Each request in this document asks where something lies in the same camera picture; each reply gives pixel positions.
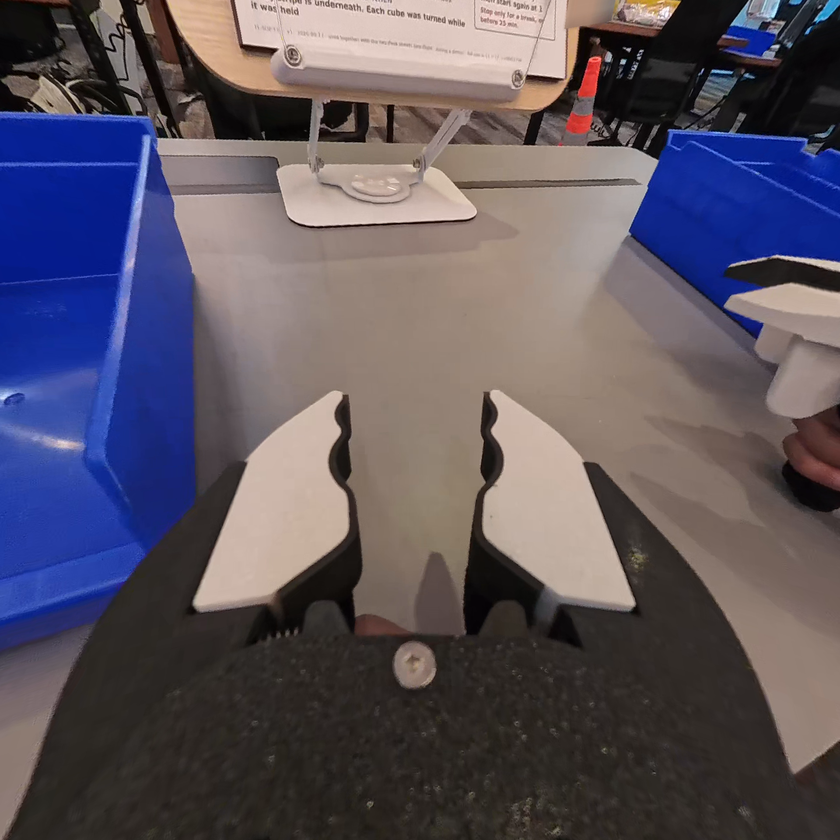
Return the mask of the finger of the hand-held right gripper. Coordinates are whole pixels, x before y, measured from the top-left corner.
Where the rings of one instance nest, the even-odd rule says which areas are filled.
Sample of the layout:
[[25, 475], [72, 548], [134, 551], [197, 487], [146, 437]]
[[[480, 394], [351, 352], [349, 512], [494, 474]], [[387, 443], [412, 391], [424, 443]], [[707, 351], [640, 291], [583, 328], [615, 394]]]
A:
[[796, 256], [770, 256], [730, 264], [725, 277], [752, 283], [725, 309], [760, 323], [754, 352], [782, 361], [793, 339], [839, 347], [839, 263]]

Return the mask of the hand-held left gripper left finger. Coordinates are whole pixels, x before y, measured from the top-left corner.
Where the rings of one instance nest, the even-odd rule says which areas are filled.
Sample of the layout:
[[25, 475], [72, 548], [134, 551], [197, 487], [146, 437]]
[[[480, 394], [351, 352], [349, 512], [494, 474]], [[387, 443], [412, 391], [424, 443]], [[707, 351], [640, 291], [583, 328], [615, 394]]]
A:
[[292, 629], [329, 601], [352, 620], [362, 548], [351, 435], [349, 397], [329, 392], [252, 451], [193, 597], [197, 613], [265, 607]]

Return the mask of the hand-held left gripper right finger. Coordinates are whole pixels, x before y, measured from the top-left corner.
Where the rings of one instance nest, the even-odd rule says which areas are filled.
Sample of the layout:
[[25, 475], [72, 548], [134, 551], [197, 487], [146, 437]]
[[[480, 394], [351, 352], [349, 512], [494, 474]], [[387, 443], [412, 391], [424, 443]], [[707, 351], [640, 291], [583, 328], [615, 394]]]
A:
[[483, 480], [465, 573], [464, 622], [478, 634], [501, 602], [549, 636], [569, 607], [630, 614], [636, 599], [592, 485], [557, 430], [502, 391], [483, 395]]

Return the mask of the blue plastic bin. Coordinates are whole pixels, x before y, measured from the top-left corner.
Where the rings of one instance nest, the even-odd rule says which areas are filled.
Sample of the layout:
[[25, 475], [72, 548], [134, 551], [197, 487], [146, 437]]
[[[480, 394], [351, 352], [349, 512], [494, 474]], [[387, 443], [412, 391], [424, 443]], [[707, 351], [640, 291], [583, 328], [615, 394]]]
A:
[[93, 623], [196, 495], [193, 269], [151, 123], [1, 118], [1, 648]]
[[671, 130], [629, 229], [714, 306], [757, 289], [730, 265], [838, 262], [839, 153], [783, 136]]

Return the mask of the grey desk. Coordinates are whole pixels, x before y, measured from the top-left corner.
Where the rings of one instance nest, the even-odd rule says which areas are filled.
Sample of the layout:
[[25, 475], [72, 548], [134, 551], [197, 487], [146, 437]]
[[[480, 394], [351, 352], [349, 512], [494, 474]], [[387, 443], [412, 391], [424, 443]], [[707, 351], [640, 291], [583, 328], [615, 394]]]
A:
[[618, 150], [468, 147], [465, 223], [317, 230], [274, 166], [294, 143], [162, 141], [195, 280], [197, 485], [327, 392], [350, 397], [355, 596], [457, 627], [500, 390], [603, 467], [715, 596], [793, 770], [838, 744], [838, 520], [781, 487], [789, 424], [751, 338], [629, 237], [655, 164]]

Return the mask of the person's right hand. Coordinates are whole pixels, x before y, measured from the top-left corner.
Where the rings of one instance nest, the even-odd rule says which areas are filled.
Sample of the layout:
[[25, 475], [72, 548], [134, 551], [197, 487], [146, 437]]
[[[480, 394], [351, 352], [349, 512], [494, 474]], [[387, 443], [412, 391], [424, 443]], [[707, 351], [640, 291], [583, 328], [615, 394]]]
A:
[[795, 431], [782, 444], [787, 461], [805, 478], [839, 490], [839, 406], [792, 423]]

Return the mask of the black office chair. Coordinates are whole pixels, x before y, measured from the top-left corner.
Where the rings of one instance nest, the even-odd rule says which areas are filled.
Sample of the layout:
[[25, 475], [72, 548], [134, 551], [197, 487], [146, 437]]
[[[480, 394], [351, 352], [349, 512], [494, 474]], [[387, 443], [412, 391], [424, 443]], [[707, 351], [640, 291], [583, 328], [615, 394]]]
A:
[[633, 148], [657, 159], [697, 88], [702, 71], [717, 55], [719, 41], [650, 44], [637, 63], [628, 65], [628, 72], [611, 85], [603, 120], [608, 134], [601, 144], [620, 145], [620, 129], [625, 123], [634, 123], [637, 132]]

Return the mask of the small background blue bin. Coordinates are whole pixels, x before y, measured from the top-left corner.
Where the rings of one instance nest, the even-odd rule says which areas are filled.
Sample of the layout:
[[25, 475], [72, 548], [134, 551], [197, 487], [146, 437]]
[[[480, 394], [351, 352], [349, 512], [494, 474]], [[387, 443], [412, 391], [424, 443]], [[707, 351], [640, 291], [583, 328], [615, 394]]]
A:
[[728, 51], [746, 56], [763, 57], [774, 46], [776, 33], [759, 28], [733, 25], [728, 28], [725, 38], [733, 42], [737, 41], [737, 43], [732, 43], [727, 47]]

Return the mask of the orange traffic cone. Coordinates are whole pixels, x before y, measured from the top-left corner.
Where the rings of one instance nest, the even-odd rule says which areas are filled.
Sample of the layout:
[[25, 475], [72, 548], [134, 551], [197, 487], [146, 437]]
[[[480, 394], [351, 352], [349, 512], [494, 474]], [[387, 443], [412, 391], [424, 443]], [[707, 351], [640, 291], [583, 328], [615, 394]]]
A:
[[602, 68], [602, 58], [594, 56], [588, 59], [581, 86], [577, 91], [574, 104], [567, 118], [559, 146], [571, 148], [586, 146], [592, 128], [595, 95]]

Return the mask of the white instruction sheet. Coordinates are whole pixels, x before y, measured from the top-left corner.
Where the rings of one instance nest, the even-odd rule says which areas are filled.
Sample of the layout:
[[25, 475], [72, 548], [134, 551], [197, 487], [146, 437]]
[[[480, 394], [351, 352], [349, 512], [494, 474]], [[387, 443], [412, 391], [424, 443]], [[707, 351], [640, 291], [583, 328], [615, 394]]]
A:
[[281, 77], [370, 72], [413, 78], [566, 75], [566, 2], [234, 1], [241, 46], [279, 52]]

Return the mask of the black metal frame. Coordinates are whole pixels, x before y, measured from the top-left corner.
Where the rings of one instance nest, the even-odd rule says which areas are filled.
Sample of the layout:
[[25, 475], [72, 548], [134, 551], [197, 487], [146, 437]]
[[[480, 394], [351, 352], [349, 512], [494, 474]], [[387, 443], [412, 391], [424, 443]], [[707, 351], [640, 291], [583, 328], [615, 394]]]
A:
[[149, 82], [159, 116], [162, 124], [164, 125], [165, 135], [169, 138], [180, 139], [182, 135], [179, 124], [173, 113], [172, 105], [167, 97], [165, 85], [154, 57], [153, 50], [145, 36], [144, 28], [138, 12], [139, 5], [135, 1], [119, 1], [119, 3], [122, 9], [122, 16], [125, 18], [126, 24], [131, 32], [145, 76]]

